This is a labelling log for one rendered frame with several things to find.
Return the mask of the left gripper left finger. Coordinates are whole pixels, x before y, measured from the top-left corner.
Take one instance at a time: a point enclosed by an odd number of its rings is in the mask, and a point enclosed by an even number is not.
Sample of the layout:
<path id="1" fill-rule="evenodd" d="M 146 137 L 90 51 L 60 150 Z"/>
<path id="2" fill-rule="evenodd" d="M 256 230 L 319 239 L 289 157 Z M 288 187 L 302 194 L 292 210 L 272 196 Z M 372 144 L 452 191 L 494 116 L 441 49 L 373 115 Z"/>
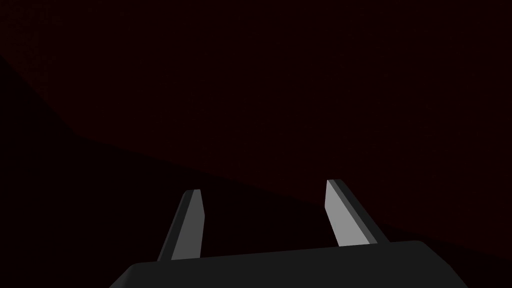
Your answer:
<path id="1" fill-rule="evenodd" d="M 204 224 L 205 211 L 201 191 L 186 190 L 179 202 L 157 261 L 200 258 Z"/>

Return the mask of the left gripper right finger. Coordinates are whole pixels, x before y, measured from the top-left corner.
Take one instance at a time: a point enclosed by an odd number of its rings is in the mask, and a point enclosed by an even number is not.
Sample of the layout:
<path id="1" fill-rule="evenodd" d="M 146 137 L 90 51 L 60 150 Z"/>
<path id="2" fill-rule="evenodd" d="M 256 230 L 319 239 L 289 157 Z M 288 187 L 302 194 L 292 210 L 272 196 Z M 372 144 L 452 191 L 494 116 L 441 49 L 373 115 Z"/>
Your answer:
<path id="1" fill-rule="evenodd" d="M 390 242 L 342 180 L 326 181 L 324 209 L 338 246 Z"/>

